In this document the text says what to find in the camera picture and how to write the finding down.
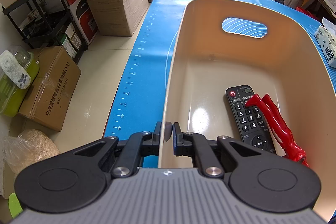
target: black rolling cart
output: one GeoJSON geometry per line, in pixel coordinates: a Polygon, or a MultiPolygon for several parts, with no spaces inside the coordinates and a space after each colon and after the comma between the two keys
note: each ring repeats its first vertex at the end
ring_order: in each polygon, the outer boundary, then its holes
{"type": "Polygon", "coordinates": [[[33,10],[31,4],[29,3],[30,0],[17,0],[13,4],[11,4],[8,8],[2,7],[4,15],[8,16],[9,20],[13,23],[16,30],[22,36],[22,40],[27,43],[31,48],[38,48],[41,47],[43,44],[47,43],[47,47],[51,46],[58,46],[62,45],[61,40],[59,39],[59,32],[64,28],[65,25],[69,25],[70,22],[73,24],[73,27],[80,38],[82,44],[77,50],[76,47],[73,47],[77,52],[74,61],[78,64],[82,54],[84,51],[88,49],[88,46],[78,28],[74,19],[70,13],[70,10],[66,6],[64,0],[61,0],[62,5],[64,7],[63,11],[53,13],[53,17],[45,15],[41,10],[41,7],[38,5],[36,0],[31,0],[35,5],[36,9],[38,10],[43,23],[41,30],[35,34],[31,34],[29,31],[28,33],[23,32],[20,30],[19,26],[15,23],[13,18],[11,17],[10,13],[13,12],[16,8],[20,7],[21,5],[27,5],[30,10],[33,10]]]}

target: beige plastic bin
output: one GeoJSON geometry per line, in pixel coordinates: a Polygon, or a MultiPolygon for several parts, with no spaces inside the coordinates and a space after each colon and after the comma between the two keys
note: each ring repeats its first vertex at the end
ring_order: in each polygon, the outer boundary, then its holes
{"type": "MultiPolygon", "coordinates": [[[[183,132],[208,139],[240,139],[225,97],[227,88],[238,85],[250,85],[260,97],[268,93],[278,105],[322,181],[314,210],[329,220],[336,208],[336,97],[310,36],[291,18],[257,5],[191,1],[174,48],[163,125],[179,122],[183,132]],[[224,32],[229,17],[262,23],[268,32],[263,38],[224,32]]],[[[192,167],[191,158],[173,155],[169,134],[160,141],[159,167],[192,167]]]]}

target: black remote control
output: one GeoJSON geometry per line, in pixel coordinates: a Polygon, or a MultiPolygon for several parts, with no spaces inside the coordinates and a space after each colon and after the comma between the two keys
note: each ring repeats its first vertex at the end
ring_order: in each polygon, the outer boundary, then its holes
{"type": "Polygon", "coordinates": [[[249,85],[228,88],[226,96],[236,119],[244,143],[275,153],[273,141],[262,112],[256,106],[245,107],[245,102],[254,95],[249,85]]]}

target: bin handle hole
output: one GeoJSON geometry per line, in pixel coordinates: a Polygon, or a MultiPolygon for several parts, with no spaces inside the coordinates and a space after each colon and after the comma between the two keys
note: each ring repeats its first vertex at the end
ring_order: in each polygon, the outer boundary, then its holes
{"type": "Polygon", "coordinates": [[[226,18],[222,22],[222,29],[228,33],[254,38],[262,38],[267,34],[267,27],[264,24],[235,17],[226,18]]]}

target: green plastic container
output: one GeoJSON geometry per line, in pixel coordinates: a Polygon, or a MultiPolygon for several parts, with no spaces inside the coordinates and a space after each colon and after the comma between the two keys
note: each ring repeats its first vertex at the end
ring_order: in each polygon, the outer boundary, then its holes
{"type": "MultiPolygon", "coordinates": [[[[19,64],[28,72],[31,83],[39,72],[39,65],[31,52],[27,52],[21,46],[11,46],[8,49],[19,64]]],[[[0,114],[14,117],[22,104],[29,88],[22,90],[0,68],[0,114]]]]}

